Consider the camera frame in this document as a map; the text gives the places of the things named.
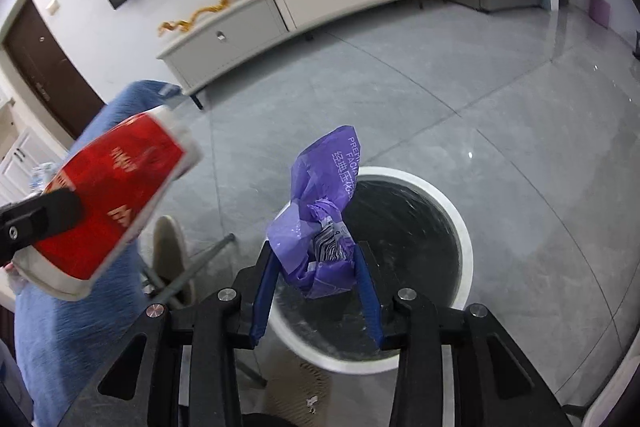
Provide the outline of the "beige slipper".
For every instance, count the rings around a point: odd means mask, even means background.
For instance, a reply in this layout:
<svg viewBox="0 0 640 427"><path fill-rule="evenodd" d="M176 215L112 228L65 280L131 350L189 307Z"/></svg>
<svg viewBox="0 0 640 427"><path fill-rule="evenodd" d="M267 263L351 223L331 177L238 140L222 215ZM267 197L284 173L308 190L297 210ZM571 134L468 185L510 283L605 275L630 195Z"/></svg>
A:
<svg viewBox="0 0 640 427"><path fill-rule="evenodd" d="M154 225L152 269L169 285L189 266L186 241L180 225L170 216L160 216Z"/></svg>

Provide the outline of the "white shoe cabinet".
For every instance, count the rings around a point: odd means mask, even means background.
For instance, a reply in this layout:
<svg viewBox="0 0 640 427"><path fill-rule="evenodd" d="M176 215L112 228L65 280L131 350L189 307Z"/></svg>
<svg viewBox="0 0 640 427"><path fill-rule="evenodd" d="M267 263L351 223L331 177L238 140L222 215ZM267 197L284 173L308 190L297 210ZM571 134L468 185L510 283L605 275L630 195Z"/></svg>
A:
<svg viewBox="0 0 640 427"><path fill-rule="evenodd" d="M1 95L1 205L32 193L32 172L46 162L57 164L65 155L46 132L32 129L14 110L15 101Z"/></svg>

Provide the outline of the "purple plastic bag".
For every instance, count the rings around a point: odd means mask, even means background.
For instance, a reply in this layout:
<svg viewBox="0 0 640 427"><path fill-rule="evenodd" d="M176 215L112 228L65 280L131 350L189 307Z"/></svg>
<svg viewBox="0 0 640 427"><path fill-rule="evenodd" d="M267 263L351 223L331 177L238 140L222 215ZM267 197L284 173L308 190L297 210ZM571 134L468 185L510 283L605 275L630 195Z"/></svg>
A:
<svg viewBox="0 0 640 427"><path fill-rule="evenodd" d="M356 244L343 220L355 194L360 143L352 126L323 135L291 168L290 202L267 229L288 285L307 299L350 291Z"/></svg>

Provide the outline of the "blue fluffy rug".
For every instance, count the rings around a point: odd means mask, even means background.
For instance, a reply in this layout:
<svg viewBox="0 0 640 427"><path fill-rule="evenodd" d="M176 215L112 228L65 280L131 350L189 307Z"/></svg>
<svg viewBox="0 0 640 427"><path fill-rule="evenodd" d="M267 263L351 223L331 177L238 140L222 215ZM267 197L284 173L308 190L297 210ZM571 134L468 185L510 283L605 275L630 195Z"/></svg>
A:
<svg viewBox="0 0 640 427"><path fill-rule="evenodd" d="M126 244L84 299L58 299L30 282L16 288L16 363L32 398L35 425L58 425L148 304L137 239Z"/></svg>

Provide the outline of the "red white paper box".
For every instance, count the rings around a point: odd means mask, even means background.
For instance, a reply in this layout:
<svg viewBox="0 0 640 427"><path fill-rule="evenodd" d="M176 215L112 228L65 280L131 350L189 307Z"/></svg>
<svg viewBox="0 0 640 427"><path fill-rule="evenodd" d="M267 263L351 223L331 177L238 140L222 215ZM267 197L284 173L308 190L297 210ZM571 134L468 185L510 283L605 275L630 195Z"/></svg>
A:
<svg viewBox="0 0 640 427"><path fill-rule="evenodd" d="M82 206L77 225L17 251L11 265L58 299L86 298L141 232L169 184L201 157L190 131L167 106L125 119L81 147L42 192L75 192Z"/></svg>

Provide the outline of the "brown entrance door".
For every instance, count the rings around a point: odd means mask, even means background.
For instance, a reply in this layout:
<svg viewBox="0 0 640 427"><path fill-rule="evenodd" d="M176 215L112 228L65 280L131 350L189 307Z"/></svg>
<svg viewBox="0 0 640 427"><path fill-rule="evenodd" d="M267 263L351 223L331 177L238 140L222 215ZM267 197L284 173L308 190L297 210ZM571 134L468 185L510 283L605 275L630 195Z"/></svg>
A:
<svg viewBox="0 0 640 427"><path fill-rule="evenodd" d="M30 91L73 139L79 138L104 102L58 45L32 0L17 12L3 45Z"/></svg>

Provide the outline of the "white TV cabinet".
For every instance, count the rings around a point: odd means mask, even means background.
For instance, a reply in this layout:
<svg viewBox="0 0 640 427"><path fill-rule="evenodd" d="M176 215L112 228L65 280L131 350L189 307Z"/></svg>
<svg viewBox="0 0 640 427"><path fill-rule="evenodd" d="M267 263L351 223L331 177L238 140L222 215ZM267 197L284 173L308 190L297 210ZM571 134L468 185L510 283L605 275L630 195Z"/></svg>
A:
<svg viewBox="0 0 640 427"><path fill-rule="evenodd" d="M345 16L397 0L240 0L172 39L157 58L196 101L209 83L255 56Z"/></svg>

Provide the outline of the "white round trash bin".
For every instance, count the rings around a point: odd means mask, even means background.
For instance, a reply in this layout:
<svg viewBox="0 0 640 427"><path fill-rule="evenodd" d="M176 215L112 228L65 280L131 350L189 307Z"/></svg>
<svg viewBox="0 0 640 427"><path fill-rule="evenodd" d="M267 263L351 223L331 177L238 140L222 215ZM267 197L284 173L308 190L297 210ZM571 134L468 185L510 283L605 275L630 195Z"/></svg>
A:
<svg viewBox="0 0 640 427"><path fill-rule="evenodd" d="M348 231L366 242L391 288L411 287L437 306L461 310L473 280L471 237L460 212L435 185L399 169L363 167L344 211ZM366 332L356 291L306 299L280 281L270 329L288 349L320 369L374 375L396 369Z"/></svg>

